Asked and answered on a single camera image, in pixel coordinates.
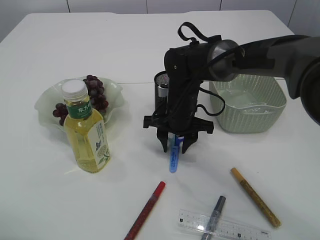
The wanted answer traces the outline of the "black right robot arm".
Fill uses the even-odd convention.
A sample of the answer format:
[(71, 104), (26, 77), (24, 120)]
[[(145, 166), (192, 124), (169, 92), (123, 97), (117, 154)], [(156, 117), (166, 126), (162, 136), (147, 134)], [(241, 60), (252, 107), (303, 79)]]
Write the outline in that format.
[(209, 42), (170, 48), (164, 56), (167, 95), (155, 97), (155, 110), (143, 127), (155, 127), (163, 148), (168, 134), (184, 138), (182, 149), (211, 134), (214, 124), (195, 116), (204, 81), (230, 82), (239, 74), (285, 79), (289, 96), (300, 98), (308, 115), (320, 121), (320, 39), (288, 35), (238, 45), (219, 35)]

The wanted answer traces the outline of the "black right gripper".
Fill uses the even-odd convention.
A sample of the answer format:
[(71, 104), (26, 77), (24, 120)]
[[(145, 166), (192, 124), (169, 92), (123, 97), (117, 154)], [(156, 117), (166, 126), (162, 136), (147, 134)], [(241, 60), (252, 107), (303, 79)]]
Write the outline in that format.
[(197, 142), (198, 132), (213, 133), (213, 122), (195, 117), (200, 85), (213, 80), (208, 66), (212, 47), (210, 43), (189, 44), (165, 53), (167, 97), (158, 99), (153, 114), (143, 119), (145, 129), (157, 128), (156, 136), (165, 153), (169, 133), (184, 136), (183, 154)]

